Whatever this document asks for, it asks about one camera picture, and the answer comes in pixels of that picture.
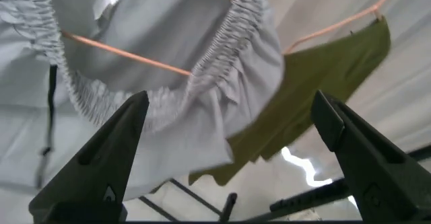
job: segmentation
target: white surface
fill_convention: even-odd
[[[275,5],[276,21],[282,46],[315,32],[364,9],[377,0],[271,0]],[[431,0],[390,0],[385,4],[393,39],[393,51],[384,64],[356,92],[349,105],[392,141],[408,150],[431,141],[431,112],[427,102],[431,95],[430,23],[421,19],[430,14]],[[352,25],[360,28],[372,17]],[[303,47],[319,44],[338,34],[314,40]],[[317,169],[314,180],[339,176],[339,167],[315,132],[306,133],[292,145],[291,152],[309,158]],[[424,163],[431,170],[431,161]],[[221,209],[230,192],[238,193],[232,220],[249,218],[268,211],[269,204],[309,189],[306,173],[297,165],[286,162],[281,155],[269,163],[258,161],[247,164],[229,184],[217,186],[212,177],[205,176],[190,187],[208,202]],[[156,204],[180,220],[216,220],[216,214],[181,192],[172,184],[165,184],[154,195]],[[31,197],[0,191],[0,216],[4,223],[29,223],[27,204]],[[125,203],[129,220],[164,220],[159,214],[138,200]],[[355,207],[343,200],[317,209],[323,219],[359,219]]]

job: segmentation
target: clothing rack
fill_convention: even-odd
[[[423,161],[431,158],[431,143],[428,143],[425,147],[416,149],[408,153],[410,157],[416,161]],[[230,214],[235,205],[236,198],[238,195],[236,193],[230,193],[226,199],[224,208],[222,211],[215,208],[212,204],[209,204],[206,200],[195,194],[193,191],[183,186],[180,182],[176,180],[170,180],[172,184],[187,193],[189,196],[193,197],[195,200],[203,204],[205,207],[213,211],[215,214],[219,215],[219,222],[228,222]],[[327,184],[307,192],[303,192],[296,196],[287,199],[281,199],[269,206],[269,212],[252,217],[245,221],[271,221],[277,218],[285,217],[300,211],[305,211],[307,209],[319,207],[324,204],[329,204],[331,202],[342,200],[351,195],[347,183],[344,178],[340,178],[331,184]],[[154,204],[148,198],[141,196],[139,200],[144,202],[147,206],[161,214],[163,217],[167,218],[169,221],[180,221],[173,217],[171,214],[166,212],[162,207]]]

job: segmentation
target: olive green cloth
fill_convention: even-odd
[[[380,65],[391,46],[386,20],[345,38],[286,55],[286,70],[277,93],[259,117],[228,142],[234,163],[189,176],[192,184],[210,174],[223,186],[248,162],[268,160],[311,125],[310,107],[318,89],[345,102]]]

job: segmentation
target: gray fabric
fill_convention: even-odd
[[[267,1],[119,0],[103,25],[94,18],[94,2],[0,0],[0,29],[10,35],[0,35],[10,48],[0,51],[10,55],[0,60],[0,95],[9,95],[0,112],[25,108],[8,113],[0,123],[15,121],[7,132],[0,128],[9,139],[0,146],[7,149],[0,162],[0,184],[34,185],[45,137],[49,63],[58,65],[60,75],[50,178],[97,129],[88,121],[103,124],[133,92],[143,89],[148,90],[150,108],[126,199],[168,178],[232,162],[225,138],[256,117],[284,70]],[[63,44],[59,28],[191,70],[192,75],[68,40]]]

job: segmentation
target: drawstring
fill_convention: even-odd
[[[46,133],[46,147],[40,153],[42,160],[40,162],[37,177],[36,187],[41,189],[44,180],[44,174],[48,165],[49,153],[53,150],[53,121],[54,121],[54,92],[57,86],[57,66],[51,65],[49,68],[49,88],[48,88],[48,130]]]

